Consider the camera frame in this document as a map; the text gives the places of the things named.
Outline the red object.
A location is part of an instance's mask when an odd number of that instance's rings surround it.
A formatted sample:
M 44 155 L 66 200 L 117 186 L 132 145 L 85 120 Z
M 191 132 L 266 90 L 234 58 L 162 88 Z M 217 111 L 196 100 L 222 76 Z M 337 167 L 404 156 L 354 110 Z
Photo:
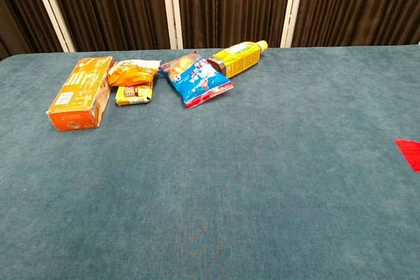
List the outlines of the red object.
M 396 139 L 396 146 L 414 172 L 420 172 L 420 142 Z

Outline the blue snack bag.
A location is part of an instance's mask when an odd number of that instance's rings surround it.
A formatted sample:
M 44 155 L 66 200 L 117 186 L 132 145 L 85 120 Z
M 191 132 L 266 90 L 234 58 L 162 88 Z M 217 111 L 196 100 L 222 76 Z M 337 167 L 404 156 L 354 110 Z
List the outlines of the blue snack bag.
M 196 51 L 159 67 L 162 74 L 179 93 L 187 108 L 194 108 L 234 86 Z

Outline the teal table cloth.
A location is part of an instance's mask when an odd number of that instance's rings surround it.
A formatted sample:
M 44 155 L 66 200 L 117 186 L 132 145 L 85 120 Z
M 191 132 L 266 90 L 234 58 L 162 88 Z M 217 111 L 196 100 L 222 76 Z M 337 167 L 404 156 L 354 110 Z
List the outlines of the teal table cloth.
M 46 111 L 84 52 L 0 61 L 0 280 L 420 280 L 420 45 L 269 49 L 187 109 Z

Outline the yellow drink bottle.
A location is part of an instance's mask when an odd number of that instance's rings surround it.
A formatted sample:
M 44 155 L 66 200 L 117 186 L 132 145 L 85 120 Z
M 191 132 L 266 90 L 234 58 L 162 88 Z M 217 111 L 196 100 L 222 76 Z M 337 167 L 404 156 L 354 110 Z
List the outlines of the yellow drink bottle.
M 227 78 L 232 78 L 257 64 L 268 48 L 264 40 L 244 41 L 210 56 L 207 61 Z

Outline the yellow snack packet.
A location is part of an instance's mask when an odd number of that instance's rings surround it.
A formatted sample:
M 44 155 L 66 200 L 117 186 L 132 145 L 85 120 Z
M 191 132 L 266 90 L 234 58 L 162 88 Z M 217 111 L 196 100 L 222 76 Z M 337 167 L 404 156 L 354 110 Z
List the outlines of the yellow snack packet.
M 118 106 L 131 104 L 146 104 L 152 99 L 153 82 L 142 83 L 131 87 L 118 87 L 115 103 Z

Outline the orange snack bag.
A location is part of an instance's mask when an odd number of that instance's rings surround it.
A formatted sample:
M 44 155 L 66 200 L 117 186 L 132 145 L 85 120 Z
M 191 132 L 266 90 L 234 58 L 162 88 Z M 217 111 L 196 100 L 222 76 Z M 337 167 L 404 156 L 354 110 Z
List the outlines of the orange snack bag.
M 131 87 L 149 83 L 161 66 L 161 60 L 122 60 L 116 62 L 107 74 L 111 87 Z

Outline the brown curtain panel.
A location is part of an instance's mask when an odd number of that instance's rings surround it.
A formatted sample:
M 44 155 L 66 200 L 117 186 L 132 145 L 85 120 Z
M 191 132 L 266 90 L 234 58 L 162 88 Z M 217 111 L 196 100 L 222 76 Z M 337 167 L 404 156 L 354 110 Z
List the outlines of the brown curtain panel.
M 300 0 L 294 47 L 417 45 L 420 0 Z
M 170 47 L 165 0 L 56 0 L 76 51 Z
M 0 60 L 62 51 L 42 0 L 0 0 Z
M 260 40 L 280 46 L 287 0 L 179 0 L 179 7 L 186 49 Z

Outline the orange cardboard box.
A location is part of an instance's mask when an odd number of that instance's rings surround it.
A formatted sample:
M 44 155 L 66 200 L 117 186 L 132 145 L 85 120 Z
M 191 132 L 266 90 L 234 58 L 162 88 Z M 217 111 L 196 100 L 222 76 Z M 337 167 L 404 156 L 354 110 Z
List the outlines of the orange cardboard box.
M 111 93 L 108 71 L 111 56 L 81 59 L 47 110 L 58 131 L 93 129 L 100 126 Z

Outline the white partition post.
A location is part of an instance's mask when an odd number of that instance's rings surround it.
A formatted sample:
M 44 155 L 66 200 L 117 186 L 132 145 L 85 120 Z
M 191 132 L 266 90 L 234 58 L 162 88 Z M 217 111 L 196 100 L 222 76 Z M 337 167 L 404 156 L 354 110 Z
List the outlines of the white partition post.
M 49 20 L 51 21 L 54 32 L 58 38 L 60 46 L 64 52 L 75 52 L 72 38 L 64 21 L 62 12 L 57 0 L 42 0 L 45 10 L 47 11 Z
M 285 18 L 283 21 L 282 38 L 280 42 L 281 48 L 290 48 L 293 41 L 295 31 L 295 23 L 299 10 L 300 0 L 287 0 Z
M 183 49 L 179 0 L 164 0 L 171 49 Z

